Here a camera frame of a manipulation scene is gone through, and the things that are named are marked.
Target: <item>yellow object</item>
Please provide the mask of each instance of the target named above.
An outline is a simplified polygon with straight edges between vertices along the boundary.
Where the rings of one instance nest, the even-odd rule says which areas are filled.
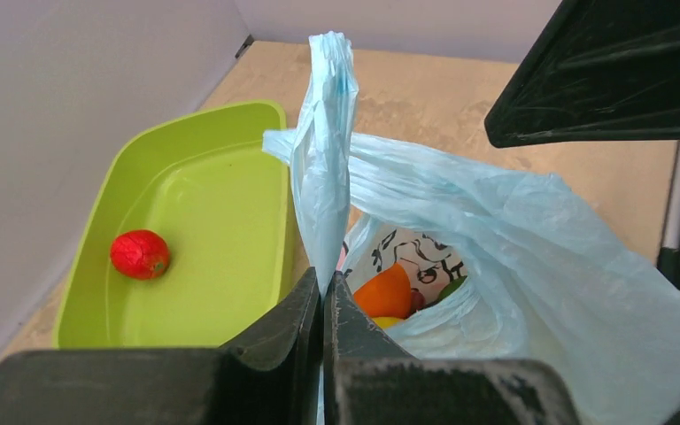
[[[261,151],[286,128],[269,101],[194,113],[141,133],[111,165],[89,216],[54,329],[58,348],[218,346],[293,286],[289,171]],[[113,238],[164,237],[167,272],[113,269]]]
[[[397,317],[374,317],[372,319],[372,321],[374,321],[374,323],[376,323],[376,326],[378,326],[382,329],[386,329],[386,328],[389,328],[393,325],[397,325],[398,323],[400,323],[401,321],[404,321],[404,320],[399,319]]]

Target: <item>red ball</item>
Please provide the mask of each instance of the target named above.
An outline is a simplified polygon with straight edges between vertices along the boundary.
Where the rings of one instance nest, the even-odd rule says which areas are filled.
[[[171,253],[162,237],[151,230],[127,232],[113,241],[111,262],[116,270],[135,279],[160,276],[168,268]]]

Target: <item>white wall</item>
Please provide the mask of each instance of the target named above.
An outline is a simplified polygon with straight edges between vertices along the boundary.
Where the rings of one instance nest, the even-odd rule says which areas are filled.
[[[0,0],[0,349],[67,269],[115,153],[196,109],[247,35],[232,0]]]
[[[236,0],[257,40],[330,29],[361,49],[519,62],[560,0]]]

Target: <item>tabletop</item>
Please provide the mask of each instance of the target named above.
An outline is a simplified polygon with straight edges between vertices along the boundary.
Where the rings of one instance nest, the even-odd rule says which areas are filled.
[[[661,245],[676,142],[556,143],[498,150],[483,119],[517,65],[355,50],[359,82],[355,131],[425,144],[506,168],[554,172],[584,198],[633,251],[652,262]],[[255,42],[203,109],[253,99],[282,105],[298,120],[311,71],[307,44]],[[353,211],[352,224],[359,216]],[[294,281],[308,266],[296,238]],[[59,285],[4,354],[50,347]]]

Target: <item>green tray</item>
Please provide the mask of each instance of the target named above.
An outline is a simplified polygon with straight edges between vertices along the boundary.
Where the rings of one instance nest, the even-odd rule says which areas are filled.
[[[289,171],[262,153],[285,128],[268,101],[231,104],[138,135],[105,176],[54,330],[58,348],[218,346],[288,293]],[[119,274],[113,239],[148,228],[168,243],[158,279]]]

